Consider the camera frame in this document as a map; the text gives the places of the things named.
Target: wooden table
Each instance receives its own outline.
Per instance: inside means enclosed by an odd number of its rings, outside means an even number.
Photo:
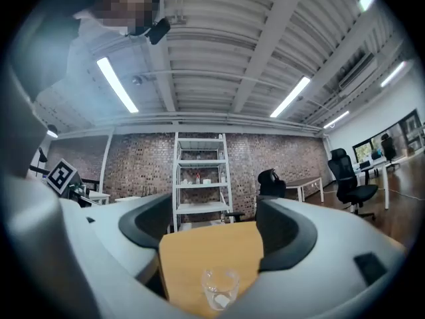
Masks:
[[[321,182],[321,177],[307,177],[303,179],[297,179],[296,181],[291,181],[286,183],[286,189],[297,189],[298,191],[298,201],[304,202],[305,196],[304,196],[304,187],[307,187],[308,185],[311,185],[312,183],[319,182],[319,190],[320,190],[320,201],[323,203],[325,202],[323,198],[323,184]]]
[[[255,222],[231,223],[165,235],[159,255],[169,301],[205,318],[220,312],[210,308],[201,284],[204,270],[234,269],[240,277],[240,296],[255,280],[263,244]]]

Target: white desk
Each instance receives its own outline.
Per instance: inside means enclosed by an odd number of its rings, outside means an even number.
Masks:
[[[121,199],[115,199],[115,202],[125,202],[125,201],[131,201],[133,199],[141,199],[141,197],[140,196],[122,197]]]
[[[304,202],[304,187],[311,185],[312,183],[319,182],[320,189],[320,201],[323,203],[325,200],[323,198],[323,184],[321,182],[321,177],[307,177],[303,179],[297,179],[296,181],[291,181],[286,184],[286,189],[297,189],[298,190],[298,201]]]
[[[381,157],[379,159],[376,159],[373,161],[373,164],[364,167],[363,169],[359,169],[357,171],[355,171],[356,176],[357,176],[357,185],[360,185],[360,173],[366,171],[366,170],[370,170],[370,169],[382,169],[382,181],[384,184],[384,191],[385,191],[385,209],[389,209],[390,207],[390,194],[389,194],[389,190],[388,190],[388,174],[386,173],[386,158],[385,157]]]
[[[109,203],[109,194],[99,193],[98,191],[90,190],[88,198],[92,201],[98,202],[99,204],[102,204],[103,200],[105,200],[106,205]]]

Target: desk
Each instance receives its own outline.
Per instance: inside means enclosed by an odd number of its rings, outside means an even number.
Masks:
[[[106,205],[109,203],[109,194],[99,193],[98,191],[90,190],[88,198],[92,201],[98,202],[99,204],[102,204],[103,200],[105,200]]]
[[[286,189],[297,189],[298,190],[298,201],[304,202],[304,187],[311,185],[319,181],[319,189],[320,189],[320,201],[323,203],[325,200],[323,199],[323,184],[321,182],[321,177],[307,177],[303,179],[297,179],[296,181],[288,182],[286,184]]]
[[[231,223],[165,235],[159,256],[170,303],[214,318],[220,312],[208,305],[201,285],[204,270],[216,266],[234,269],[240,278],[239,297],[256,280],[263,244],[255,222]]]
[[[383,182],[383,187],[384,187],[384,192],[385,192],[385,209],[389,209],[390,207],[390,194],[389,194],[389,190],[388,190],[388,173],[386,172],[386,158],[385,157],[381,157],[378,159],[375,159],[373,161],[373,164],[364,167],[363,169],[357,170],[356,176],[357,176],[357,185],[360,185],[360,176],[359,174],[362,173],[363,171],[366,170],[370,170],[370,169],[382,169],[382,182]]]
[[[131,201],[133,199],[141,199],[141,197],[140,196],[122,197],[121,199],[115,199],[115,202]]]

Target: ceiling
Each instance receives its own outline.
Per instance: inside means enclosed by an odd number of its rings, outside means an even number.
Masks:
[[[318,134],[364,105],[406,58],[404,37],[379,1],[163,0],[171,30],[158,45],[84,21],[66,78],[42,91],[39,116],[61,133],[156,124],[252,126]],[[340,80],[366,54],[376,70],[341,96]],[[130,114],[100,72],[107,56],[139,112]],[[142,83],[132,82],[134,76]],[[302,76],[309,86],[277,119],[270,114]]]

